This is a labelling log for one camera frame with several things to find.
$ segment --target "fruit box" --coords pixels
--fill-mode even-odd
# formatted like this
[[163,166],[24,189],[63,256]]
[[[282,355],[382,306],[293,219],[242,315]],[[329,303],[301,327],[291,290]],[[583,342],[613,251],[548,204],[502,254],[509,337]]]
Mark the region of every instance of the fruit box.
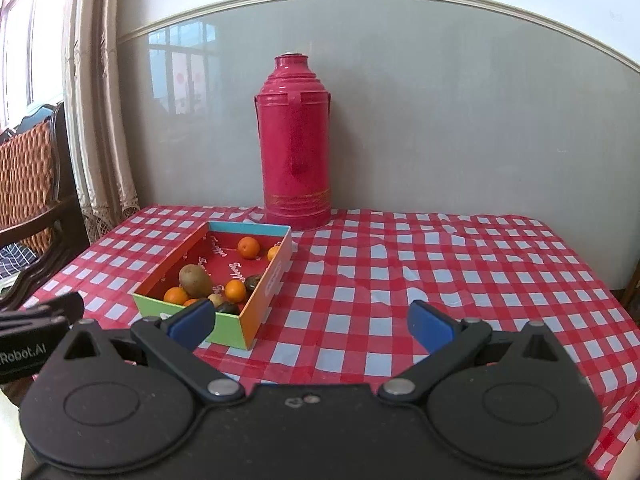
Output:
[[[260,243],[255,260],[245,260],[236,247],[241,238],[251,236]],[[280,249],[272,261],[267,251],[276,244]],[[225,283],[262,274],[254,293],[240,303],[239,316],[216,315],[216,326],[206,341],[248,350],[264,319],[267,307],[282,279],[285,264],[291,258],[291,228],[281,225],[211,221],[200,226],[175,248],[133,293],[142,316],[166,319],[183,307],[162,300],[165,292],[178,285],[180,269],[187,264],[203,267],[214,283],[214,292],[223,293]]]

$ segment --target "checkered tablecloth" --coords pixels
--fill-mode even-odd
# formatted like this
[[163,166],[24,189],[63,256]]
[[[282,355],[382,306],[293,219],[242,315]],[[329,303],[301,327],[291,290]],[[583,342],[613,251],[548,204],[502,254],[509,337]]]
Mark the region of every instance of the checkered tablecloth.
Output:
[[[140,318],[130,294],[209,219],[260,221],[258,208],[154,206],[92,245],[29,304],[78,290],[104,328]],[[249,351],[205,343],[198,355],[256,382],[362,382],[374,388],[424,357],[406,313],[423,299],[496,330],[543,319],[600,400],[590,462],[606,476],[640,420],[640,332],[580,258],[549,228],[515,216],[334,212],[294,233],[294,253]]]

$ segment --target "kiwi fruit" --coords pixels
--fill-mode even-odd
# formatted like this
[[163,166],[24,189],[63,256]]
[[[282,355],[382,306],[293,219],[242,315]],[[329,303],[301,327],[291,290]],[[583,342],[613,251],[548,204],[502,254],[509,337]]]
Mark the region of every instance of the kiwi fruit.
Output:
[[213,293],[213,282],[201,266],[189,264],[180,269],[180,286],[192,298],[206,298]]
[[225,298],[222,294],[213,293],[209,295],[209,301],[213,303],[213,306],[217,308],[223,303],[225,303]]

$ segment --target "floor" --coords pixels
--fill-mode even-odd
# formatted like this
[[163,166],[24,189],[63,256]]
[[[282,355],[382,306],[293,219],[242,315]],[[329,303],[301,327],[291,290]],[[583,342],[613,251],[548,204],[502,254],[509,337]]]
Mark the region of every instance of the floor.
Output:
[[0,480],[17,480],[22,468],[24,437],[18,424],[18,408],[0,393]]
[[634,437],[626,443],[608,480],[640,480],[640,442]]

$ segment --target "blue checkered cloth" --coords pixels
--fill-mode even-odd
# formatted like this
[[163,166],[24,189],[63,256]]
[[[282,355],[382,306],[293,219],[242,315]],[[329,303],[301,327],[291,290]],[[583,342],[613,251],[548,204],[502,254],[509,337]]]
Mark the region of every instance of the blue checkered cloth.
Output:
[[0,249],[0,280],[18,274],[29,267],[38,255],[21,243],[9,244]]

